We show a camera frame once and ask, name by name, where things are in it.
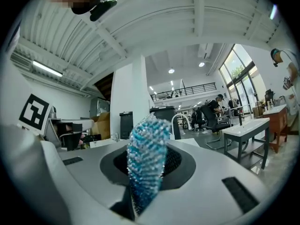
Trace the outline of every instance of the black fisheye border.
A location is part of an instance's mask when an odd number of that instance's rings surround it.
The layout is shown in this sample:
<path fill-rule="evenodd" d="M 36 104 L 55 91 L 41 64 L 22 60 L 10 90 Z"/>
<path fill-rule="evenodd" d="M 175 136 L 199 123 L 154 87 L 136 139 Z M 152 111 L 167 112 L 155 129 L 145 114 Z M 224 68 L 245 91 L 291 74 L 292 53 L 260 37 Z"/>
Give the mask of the black fisheye border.
<path fill-rule="evenodd" d="M 22 8 L 30 0 L 0 0 L 1 5 L 1 21 L 2 29 L 0 32 L 0 73 L 3 62 L 4 51 L 8 45 L 9 39 L 17 26 L 15 22 L 19 16 Z M 289 25 L 292 34 L 294 35 L 295 41 L 299 47 L 300 36 L 299 36 L 299 23 L 296 17 L 299 14 L 299 0 L 271 0 L 274 4 L 278 5 L 278 9 L 281 15 L 284 17 L 286 23 Z M 291 171 L 287 182 L 283 185 L 283 188 L 278 193 L 275 192 L 274 197 L 270 198 L 269 203 L 265 202 L 263 206 L 258 205 L 256 208 L 260 210 L 257 213 L 259 217 L 255 218 L 256 221 L 253 224 L 263 223 L 278 223 L 281 220 L 297 221 L 298 220 L 298 206 L 294 205 L 297 203 L 299 198 L 299 174 L 300 174 L 300 162 L 299 155 L 297 157 L 297 163 L 294 169 Z M 23 200 L 22 196 L 13 186 L 11 180 L 8 177 L 7 171 L 5 170 L 0 157 L 0 175 L 2 183 L 2 219 L 9 219 L 11 223 L 14 222 L 36 222 L 38 224 L 48 224 L 47 221 L 42 220 L 38 214 L 34 213 L 32 208 Z M 249 222 L 252 223 L 253 216 L 249 215 Z M 231 224 L 240 224 L 240 220 L 237 219 Z"/>

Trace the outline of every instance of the ceiling light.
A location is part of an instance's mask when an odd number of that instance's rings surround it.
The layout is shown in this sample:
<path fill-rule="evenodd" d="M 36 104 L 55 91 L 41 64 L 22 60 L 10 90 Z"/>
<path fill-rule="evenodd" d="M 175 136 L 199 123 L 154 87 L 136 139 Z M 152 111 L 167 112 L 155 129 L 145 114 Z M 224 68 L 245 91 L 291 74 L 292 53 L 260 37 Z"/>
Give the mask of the ceiling light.
<path fill-rule="evenodd" d="M 277 12 L 277 6 L 274 4 L 274 5 L 273 5 L 272 12 L 271 12 L 271 15 L 270 15 L 270 19 L 273 20 L 273 18 L 274 18 L 275 15 L 276 15 L 276 12 Z"/>
<path fill-rule="evenodd" d="M 37 66 L 38 68 L 41 68 L 41 69 L 43 69 L 43 70 L 49 72 L 49 73 L 52 73 L 52 74 L 54 74 L 54 75 L 57 75 L 58 77 L 62 77 L 62 73 L 60 73 L 60 72 L 58 72 L 58 71 L 55 71 L 54 69 L 49 68 L 49 67 L 47 67 L 46 65 L 41 64 L 41 63 L 38 62 L 38 61 L 33 61 L 32 64 L 33 64 L 34 66 Z"/>

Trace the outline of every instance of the blue beaded object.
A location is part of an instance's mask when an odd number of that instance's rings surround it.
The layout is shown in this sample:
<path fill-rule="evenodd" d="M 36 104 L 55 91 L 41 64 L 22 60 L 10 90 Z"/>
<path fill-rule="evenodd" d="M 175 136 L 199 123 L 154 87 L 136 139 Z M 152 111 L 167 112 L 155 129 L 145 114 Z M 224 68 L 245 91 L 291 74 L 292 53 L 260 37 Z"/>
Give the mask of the blue beaded object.
<path fill-rule="evenodd" d="M 139 216 L 158 194 L 170 138 L 167 120 L 146 120 L 131 132 L 127 146 L 127 170 L 134 209 Z"/>

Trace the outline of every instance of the black trash can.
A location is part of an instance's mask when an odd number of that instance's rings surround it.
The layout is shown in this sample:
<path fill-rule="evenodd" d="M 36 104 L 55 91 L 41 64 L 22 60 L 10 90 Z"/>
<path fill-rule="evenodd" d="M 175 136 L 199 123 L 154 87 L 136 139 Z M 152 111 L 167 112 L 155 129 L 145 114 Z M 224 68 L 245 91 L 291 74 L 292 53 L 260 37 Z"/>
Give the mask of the black trash can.
<path fill-rule="evenodd" d="M 154 115 L 157 119 L 166 119 L 168 121 L 172 121 L 173 116 L 176 114 L 174 106 L 166 106 L 166 107 L 154 107 L 150 109 L 150 113 L 154 112 Z M 177 117 L 173 120 L 173 126 L 174 126 L 174 135 L 175 139 L 181 139 L 179 126 L 177 122 Z"/>
<path fill-rule="evenodd" d="M 132 112 L 120 113 L 120 139 L 129 139 L 129 135 L 133 129 L 133 115 Z"/>

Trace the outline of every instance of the black railing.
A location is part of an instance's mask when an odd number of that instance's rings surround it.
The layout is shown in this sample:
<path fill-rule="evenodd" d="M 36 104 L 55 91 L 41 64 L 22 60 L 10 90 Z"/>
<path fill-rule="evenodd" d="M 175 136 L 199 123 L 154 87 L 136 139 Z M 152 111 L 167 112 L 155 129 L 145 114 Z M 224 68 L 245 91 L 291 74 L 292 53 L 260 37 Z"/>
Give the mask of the black railing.
<path fill-rule="evenodd" d="M 152 97 L 152 100 L 154 102 L 156 102 L 159 100 L 164 100 L 164 99 L 169 99 L 169 98 L 177 98 L 177 97 L 182 97 L 182 96 L 192 95 L 192 94 L 202 93 L 202 92 L 208 92 L 208 91 L 213 91 L 213 90 L 217 90 L 214 82 L 197 85 L 197 86 L 193 86 L 193 87 L 188 87 L 188 88 L 176 89 L 174 91 L 161 92 L 161 93 L 158 93 L 155 95 L 151 95 L 151 97 Z"/>

